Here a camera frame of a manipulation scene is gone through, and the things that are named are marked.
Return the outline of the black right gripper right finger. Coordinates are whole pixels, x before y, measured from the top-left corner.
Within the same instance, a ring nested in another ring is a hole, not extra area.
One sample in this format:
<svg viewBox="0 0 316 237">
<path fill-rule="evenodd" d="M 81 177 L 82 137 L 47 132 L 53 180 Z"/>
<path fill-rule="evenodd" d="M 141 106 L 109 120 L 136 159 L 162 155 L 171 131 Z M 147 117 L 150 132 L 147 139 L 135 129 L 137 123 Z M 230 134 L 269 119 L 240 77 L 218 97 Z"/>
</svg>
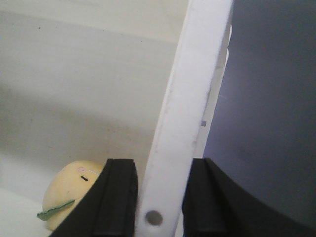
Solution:
<svg viewBox="0 0 316 237">
<path fill-rule="evenodd" d="M 182 204 L 186 237 L 314 237 L 234 182 L 210 158 L 193 159 Z"/>
</svg>

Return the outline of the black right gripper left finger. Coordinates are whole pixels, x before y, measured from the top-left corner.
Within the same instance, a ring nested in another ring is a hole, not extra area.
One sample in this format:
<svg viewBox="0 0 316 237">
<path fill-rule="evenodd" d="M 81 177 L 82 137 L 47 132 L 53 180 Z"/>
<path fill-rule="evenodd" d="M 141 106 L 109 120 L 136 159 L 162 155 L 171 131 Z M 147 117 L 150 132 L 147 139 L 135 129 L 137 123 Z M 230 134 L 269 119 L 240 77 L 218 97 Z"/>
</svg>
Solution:
<svg viewBox="0 0 316 237">
<path fill-rule="evenodd" d="M 109 159 L 91 189 L 53 237 L 132 237 L 138 196 L 132 159 Z"/>
</svg>

